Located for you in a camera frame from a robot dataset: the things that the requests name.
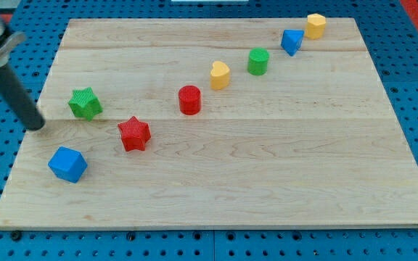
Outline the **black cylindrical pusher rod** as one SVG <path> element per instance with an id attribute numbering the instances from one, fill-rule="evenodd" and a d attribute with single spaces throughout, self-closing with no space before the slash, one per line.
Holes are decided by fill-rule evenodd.
<path id="1" fill-rule="evenodd" d="M 44 127 L 44 117 L 9 64 L 0 67 L 0 95 L 27 130 Z"/>

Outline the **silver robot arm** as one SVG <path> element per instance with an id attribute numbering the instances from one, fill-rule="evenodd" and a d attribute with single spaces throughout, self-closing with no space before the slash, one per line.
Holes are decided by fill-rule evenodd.
<path id="1" fill-rule="evenodd" d="M 25 129 L 37 131 L 45 119 L 9 64 L 11 51 L 25 40 L 23 32 L 13 31 L 0 18 L 0 95 Z"/>

